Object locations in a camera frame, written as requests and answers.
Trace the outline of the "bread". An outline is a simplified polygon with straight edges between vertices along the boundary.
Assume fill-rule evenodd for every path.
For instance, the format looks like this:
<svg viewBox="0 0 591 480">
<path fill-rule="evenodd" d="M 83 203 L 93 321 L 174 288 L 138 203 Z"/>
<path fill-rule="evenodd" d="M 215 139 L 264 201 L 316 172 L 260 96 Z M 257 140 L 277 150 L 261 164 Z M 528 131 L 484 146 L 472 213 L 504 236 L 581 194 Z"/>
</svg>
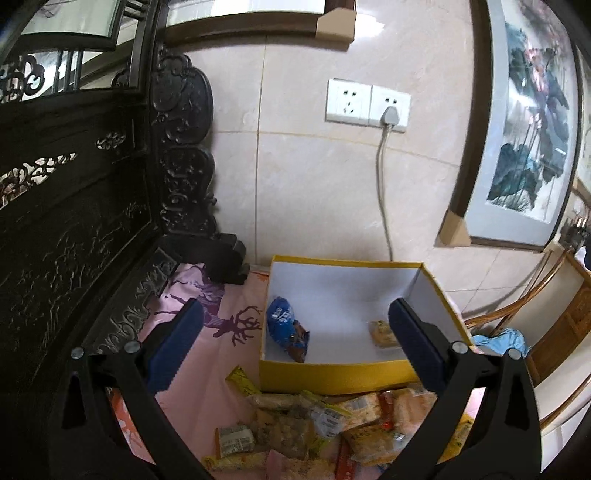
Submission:
<svg viewBox="0 0 591 480">
<path fill-rule="evenodd" d="M 370 321 L 369 332 L 374 345 L 378 348 L 391 349 L 400 347 L 396 335 L 394 335 L 390 324 L 386 321 Z"/>
</svg>

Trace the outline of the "long cream snack packet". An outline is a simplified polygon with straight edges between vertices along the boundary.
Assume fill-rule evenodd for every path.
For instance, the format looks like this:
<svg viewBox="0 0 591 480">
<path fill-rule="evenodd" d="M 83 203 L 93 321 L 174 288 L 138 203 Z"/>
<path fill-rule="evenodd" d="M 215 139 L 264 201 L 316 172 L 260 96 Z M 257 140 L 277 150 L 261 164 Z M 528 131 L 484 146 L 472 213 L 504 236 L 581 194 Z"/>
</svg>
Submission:
<svg viewBox="0 0 591 480">
<path fill-rule="evenodd" d="M 238 472 L 263 470 L 269 451 L 231 454 L 222 458 L 206 456 L 201 459 L 204 467 L 211 472 Z"/>
</svg>

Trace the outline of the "framed lotus painting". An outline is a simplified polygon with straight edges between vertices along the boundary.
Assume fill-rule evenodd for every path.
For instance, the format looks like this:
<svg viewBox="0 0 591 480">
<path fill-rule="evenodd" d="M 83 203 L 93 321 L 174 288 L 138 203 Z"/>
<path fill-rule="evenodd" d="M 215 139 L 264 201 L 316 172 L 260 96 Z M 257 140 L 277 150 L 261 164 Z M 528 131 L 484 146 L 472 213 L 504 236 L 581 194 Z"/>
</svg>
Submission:
<svg viewBox="0 0 591 480">
<path fill-rule="evenodd" d="M 471 7 L 471 123 L 439 240 L 541 251 L 559 228 L 581 143 L 575 40 L 545 1 Z"/>
</svg>

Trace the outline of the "light blue cloth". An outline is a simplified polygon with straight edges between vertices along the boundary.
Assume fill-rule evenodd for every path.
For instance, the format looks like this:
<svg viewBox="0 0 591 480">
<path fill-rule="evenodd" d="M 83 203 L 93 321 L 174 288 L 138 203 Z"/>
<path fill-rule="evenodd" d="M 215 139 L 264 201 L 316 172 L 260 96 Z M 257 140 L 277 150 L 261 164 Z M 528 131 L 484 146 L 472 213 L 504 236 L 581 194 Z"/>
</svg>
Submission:
<svg viewBox="0 0 591 480">
<path fill-rule="evenodd" d="M 526 358 L 531 350 L 524 335 L 513 328 L 506 328 L 496 336 L 477 334 L 473 336 L 473 341 L 479 349 L 500 356 L 510 349 L 516 349 Z"/>
</svg>

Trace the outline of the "small grey-green snack packet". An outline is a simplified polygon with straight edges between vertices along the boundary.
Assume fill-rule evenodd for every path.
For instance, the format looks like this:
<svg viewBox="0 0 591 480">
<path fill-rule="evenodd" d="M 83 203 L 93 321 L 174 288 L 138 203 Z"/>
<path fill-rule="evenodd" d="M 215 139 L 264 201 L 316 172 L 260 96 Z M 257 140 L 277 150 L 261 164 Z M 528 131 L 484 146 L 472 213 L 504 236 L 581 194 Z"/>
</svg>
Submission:
<svg viewBox="0 0 591 480">
<path fill-rule="evenodd" d="M 215 430 L 216 453 L 219 458 L 229 455 L 249 453 L 256 448 L 256 438 L 249 426 L 217 428 Z"/>
</svg>

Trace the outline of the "white double wall socket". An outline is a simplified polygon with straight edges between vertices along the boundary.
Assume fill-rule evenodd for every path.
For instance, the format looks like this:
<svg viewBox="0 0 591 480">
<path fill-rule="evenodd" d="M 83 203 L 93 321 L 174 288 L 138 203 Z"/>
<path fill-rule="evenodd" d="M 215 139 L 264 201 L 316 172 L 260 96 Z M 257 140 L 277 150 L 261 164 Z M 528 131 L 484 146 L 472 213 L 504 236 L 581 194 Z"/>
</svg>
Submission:
<svg viewBox="0 0 591 480">
<path fill-rule="evenodd" d="M 409 125 L 412 96 L 390 88 L 344 79 L 329 79 L 325 98 L 325 121 L 383 128 L 385 112 L 393 107 L 398 115 L 394 131 L 404 133 Z"/>
</svg>

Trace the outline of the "wooden chair with cushion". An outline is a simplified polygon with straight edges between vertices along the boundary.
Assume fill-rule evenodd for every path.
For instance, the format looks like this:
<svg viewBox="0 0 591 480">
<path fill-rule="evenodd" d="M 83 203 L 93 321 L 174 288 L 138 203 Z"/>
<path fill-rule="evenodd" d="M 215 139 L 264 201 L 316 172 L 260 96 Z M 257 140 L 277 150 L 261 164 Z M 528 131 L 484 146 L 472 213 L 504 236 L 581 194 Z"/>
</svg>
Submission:
<svg viewBox="0 0 591 480">
<path fill-rule="evenodd" d="M 555 244 L 515 302 L 466 321 L 470 329 L 493 325 L 520 331 L 534 383 L 540 426 L 549 430 L 570 420 L 590 403 L 590 272 L 571 249 Z"/>
</svg>

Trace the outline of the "orange snack packet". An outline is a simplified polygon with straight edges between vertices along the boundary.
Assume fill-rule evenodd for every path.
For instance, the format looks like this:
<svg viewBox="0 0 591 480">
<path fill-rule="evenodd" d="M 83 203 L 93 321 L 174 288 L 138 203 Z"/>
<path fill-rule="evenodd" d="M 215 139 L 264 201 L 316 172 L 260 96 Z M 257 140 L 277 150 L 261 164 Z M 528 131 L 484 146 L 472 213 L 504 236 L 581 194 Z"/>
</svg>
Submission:
<svg viewBox="0 0 591 480">
<path fill-rule="evenodd" d="M 353 480 L 356 477 L 356 463 L 353 450 L 345 438 L 339 441 L 339 451 L 335 460 L 335 480 Z"/>
</svg>

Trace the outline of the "yellow cardboard box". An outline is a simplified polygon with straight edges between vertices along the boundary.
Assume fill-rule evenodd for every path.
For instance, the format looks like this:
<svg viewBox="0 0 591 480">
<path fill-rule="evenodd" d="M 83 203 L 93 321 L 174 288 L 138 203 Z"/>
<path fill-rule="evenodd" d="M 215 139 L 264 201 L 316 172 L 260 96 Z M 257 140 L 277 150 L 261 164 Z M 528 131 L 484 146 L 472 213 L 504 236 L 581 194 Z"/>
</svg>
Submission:
<svg viewBox="0 0 591 480">
<path fill-rule="evenodd" d="M 277 297 L 290 302 L 311 338 L 304 362 L 298 363 L 263 330 L 259 383 L 267 392 L 340 396 L 417 381 L 402 349 L 380 348 L 370 337 L 370 322 L 385 320 L 399 298 L 421 320 L 438 326 L 449 342 L 472 342 L 457 310 L 422 263 L 276 255 L 266 301 Z"/>
</svg>

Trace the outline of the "white-label clear snack bag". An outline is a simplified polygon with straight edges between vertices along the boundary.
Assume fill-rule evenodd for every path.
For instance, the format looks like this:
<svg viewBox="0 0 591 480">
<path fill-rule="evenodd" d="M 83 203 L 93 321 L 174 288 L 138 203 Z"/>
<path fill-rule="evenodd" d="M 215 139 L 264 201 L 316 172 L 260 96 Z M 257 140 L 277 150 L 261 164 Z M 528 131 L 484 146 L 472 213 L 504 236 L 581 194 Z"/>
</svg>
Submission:
<svg viewBox="0 0 591 480">
<path fill-rule="evenodd" d="M 346 420 L 352 416 L 347 409 L 330 404 L 322 397 L 308 390 L 301 391 L 301 407 L 308 413 L 308 418 L 315 425 L 315 433 L 319 437 L 332 439 L 342 432 Z"/>
</svg>

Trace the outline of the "yellow-green snack packet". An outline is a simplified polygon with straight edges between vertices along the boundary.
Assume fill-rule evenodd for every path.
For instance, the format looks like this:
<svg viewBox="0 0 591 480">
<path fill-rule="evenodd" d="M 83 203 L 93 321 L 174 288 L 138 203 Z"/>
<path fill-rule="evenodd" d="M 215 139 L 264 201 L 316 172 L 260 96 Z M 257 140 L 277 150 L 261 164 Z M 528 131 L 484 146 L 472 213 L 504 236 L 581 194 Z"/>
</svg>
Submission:
<svg viewBox="0 0 591 480">
<path fill-rule="evenodd" d="M 239 365 L 231 370 L 228 376 L 226 376 L 225 381 L 235 388 L 242 397 L 252 397 L 262 394 L 262 391 L 256 387 L 256 384 L 250 380 L 245 370 Z"/>
</svg>

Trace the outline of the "dark carved wooden furniture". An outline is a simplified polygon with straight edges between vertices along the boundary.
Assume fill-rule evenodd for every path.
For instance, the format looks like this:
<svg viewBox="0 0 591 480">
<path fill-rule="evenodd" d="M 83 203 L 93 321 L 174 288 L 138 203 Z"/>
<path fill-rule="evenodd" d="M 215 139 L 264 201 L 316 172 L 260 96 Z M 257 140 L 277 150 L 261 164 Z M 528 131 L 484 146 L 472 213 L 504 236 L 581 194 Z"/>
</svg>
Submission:
<svg viewBox="0 0 591 480">
<path fill-rule="evenodd" d="M 245 246 L 212 209 L 211 84 L 159 50 L 143 90 L 120 67 L 82 89 L 1 100 L 1 475 L 59 476 L 59 387 L 74 349 L 133 340 L 183 263 L 242 284 Z M 114 387 L 131 452 L 148 451 Z"/>
</svg>

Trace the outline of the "blue snack bag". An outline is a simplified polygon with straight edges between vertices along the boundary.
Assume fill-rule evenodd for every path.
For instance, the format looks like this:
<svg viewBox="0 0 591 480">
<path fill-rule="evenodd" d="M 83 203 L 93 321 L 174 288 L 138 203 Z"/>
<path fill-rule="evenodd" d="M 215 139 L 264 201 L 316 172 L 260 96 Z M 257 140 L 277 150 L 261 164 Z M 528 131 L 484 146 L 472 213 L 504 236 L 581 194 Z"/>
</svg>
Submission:
<svg viewBox="0 0 591 480">
<path fill-rule="evenodd" d="M 270 302 L 266 309 L 266 328 L 270 338 L 291 360 L 304 363 L 308 354 L 310 332 L 297 320 L 293 307 L 286 298 L 276 297 Z"/>
</svg>

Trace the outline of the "pink floral cloth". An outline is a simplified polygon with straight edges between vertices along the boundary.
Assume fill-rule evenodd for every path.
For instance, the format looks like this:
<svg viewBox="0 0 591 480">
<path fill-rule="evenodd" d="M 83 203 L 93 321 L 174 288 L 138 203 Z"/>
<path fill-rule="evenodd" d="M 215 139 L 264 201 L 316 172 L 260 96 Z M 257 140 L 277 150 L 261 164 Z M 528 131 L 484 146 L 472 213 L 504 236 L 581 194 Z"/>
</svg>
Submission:
<svg viewBox="0 0 591 480">
<path fill-rule="evenodd" d="M 252 419 L 249 402 L 226 376 L 236 366 L 259 389 L 259 357 L 266 329 L 269 271 L 256 270 L 240 285 L 208 281 L 204 267 L 177 268 L 163 293 L 149 306 L 144 333 L 167 322 L 194 299 L 204 307 L 204 327 L 194 341 L 170 387 L 156 399 L 176 432 L 198 458 L 214 454 L 214 432 Z"/>
</svg>

